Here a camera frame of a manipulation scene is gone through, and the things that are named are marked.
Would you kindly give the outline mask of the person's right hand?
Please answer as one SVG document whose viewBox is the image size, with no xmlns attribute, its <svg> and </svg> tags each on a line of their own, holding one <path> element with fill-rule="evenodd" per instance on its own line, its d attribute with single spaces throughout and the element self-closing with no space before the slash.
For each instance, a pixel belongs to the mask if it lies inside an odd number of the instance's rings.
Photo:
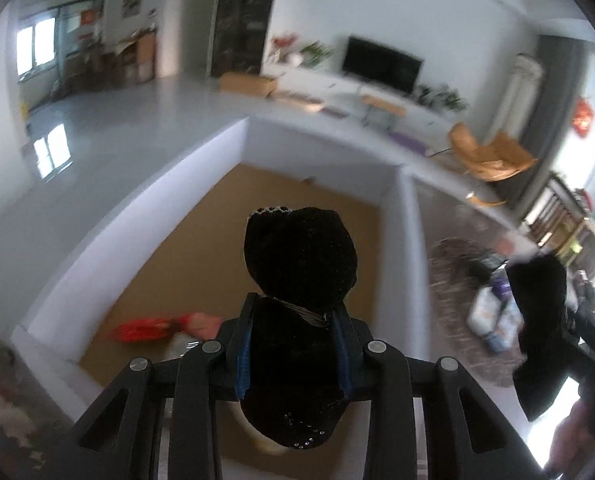
<svg viewBox="0 0 595 480">
<path fill-rule="evenodd" d="M 577 479 L 595 457 L 595 397 L 577 400 L 553 434 L 544 472 L 549 479 Z"/>
</svg>

